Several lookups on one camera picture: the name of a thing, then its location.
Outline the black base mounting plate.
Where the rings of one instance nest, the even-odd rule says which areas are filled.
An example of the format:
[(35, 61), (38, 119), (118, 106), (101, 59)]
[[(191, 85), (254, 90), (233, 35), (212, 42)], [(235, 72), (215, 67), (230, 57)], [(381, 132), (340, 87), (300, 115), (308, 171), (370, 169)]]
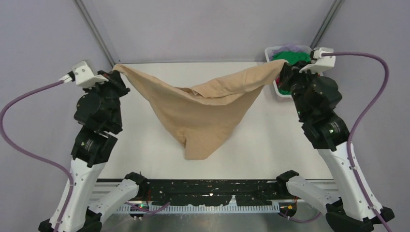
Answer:
[(240, 206), (265, 206), (274, 200), (293, 201), (295, 196), (276, 180), (150, 179), (131, 200), (158, 206), (226, 206), (232, 199)]

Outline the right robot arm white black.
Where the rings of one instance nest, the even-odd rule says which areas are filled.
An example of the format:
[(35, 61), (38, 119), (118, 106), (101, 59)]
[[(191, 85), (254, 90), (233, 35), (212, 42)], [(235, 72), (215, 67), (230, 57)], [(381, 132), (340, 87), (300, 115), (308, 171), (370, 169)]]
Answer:
[(302, 67), (302, 62), (285, 64), (279, 86), (291, 92), (304, 135), (324, 160), (338, 193), (329, 193), (292, 170), (277, 177), (276, 192), (282, 198), (293, 195), (311, 204), (336, 232), (370, 232), (374, 225), (388, 222), (395, 215), (380, 204), (362, 178), (348, 141), (350, 132), (334, 112), (342, 99), (337, 83)]

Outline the white plastic basket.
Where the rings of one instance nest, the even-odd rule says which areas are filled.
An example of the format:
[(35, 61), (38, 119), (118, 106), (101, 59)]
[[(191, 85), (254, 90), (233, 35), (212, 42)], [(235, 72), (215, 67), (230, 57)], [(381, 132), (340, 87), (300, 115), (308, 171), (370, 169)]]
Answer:
[[(280, 46), (272, 46), (272, 47), (268, 47), (265, 49), (265, 58), (267, 62), (270, 62), (270, 58), (275, 54), (274, 50), (280, 48), (282, 45)], [(308, 46), (304, 46), (304, 45), (297, 45), (301, 48), (303, 48), (305, 53), (310, 54), (310, 52), (312, 51), (312, 49)], [(289, 102), (292, 101), (292, 97), (289, 91), (285, 91), (281, 88), (278, 87), (278, 82), (279, 82), (279, 78), (277, 78), (273, 85), (273, 91), (275, 92), (275, 98), (278, 102)]]

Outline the beige t shirt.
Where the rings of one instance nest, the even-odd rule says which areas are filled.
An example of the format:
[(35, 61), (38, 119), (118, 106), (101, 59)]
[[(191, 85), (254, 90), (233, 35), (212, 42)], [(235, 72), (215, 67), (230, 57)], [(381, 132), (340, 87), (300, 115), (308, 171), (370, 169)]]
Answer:
[(286, 64), (274, 60), (193, 87), (175, 87), (123, 64), (114, 70), (149, 102), (164, 128), (184, 147), (185, 159), (204, 160), (228, 140)]

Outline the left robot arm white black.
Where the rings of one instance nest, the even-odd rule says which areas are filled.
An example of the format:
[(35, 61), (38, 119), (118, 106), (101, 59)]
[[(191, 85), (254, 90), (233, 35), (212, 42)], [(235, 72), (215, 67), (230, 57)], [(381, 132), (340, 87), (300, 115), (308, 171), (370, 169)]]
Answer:
[(143, 200), (147, 179), (131, 172), (100, 200), (90, 197), (122, 131), (120, 98), (129, 93), (118, 71), (98, 71), (102, 81), (85, 90), (74, 114), (82, 125), (71, 151), (71, 178), (50, 219), (40, 223), (41, 232), (99, 232), (105, 221), (125, 202)]

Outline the green t shirt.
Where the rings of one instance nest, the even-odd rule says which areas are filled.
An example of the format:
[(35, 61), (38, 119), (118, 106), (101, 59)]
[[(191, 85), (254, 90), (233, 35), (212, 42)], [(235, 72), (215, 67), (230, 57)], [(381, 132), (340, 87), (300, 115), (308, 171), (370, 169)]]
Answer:
[(305, 52), (293, 52), (293, 51), (283, 51), (279, 53), (275, 53), (269, 61), (273, 60), (278, 60), (278, 59), (284, 59), (286, 60), (289, 64), (294, 65), (299, 61), (304, 61), (306, 63), (310, 63), (310, 54), (305, 53)]

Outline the lavender t shirt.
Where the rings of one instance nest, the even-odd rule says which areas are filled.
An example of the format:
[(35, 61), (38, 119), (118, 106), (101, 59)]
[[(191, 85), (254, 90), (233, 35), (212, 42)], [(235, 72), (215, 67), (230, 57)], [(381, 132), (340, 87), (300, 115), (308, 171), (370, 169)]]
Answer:
[(298, 53), (298, 52), (303, 52), (303, 51), (304, 51), (303, 48), (301, 48), (297, 45), (285, 44), (285, 45), (281, 46), (280, 48), (275, 49), (274, 53), (281, 53), (281, 52), (295, 52), (295, 53)]

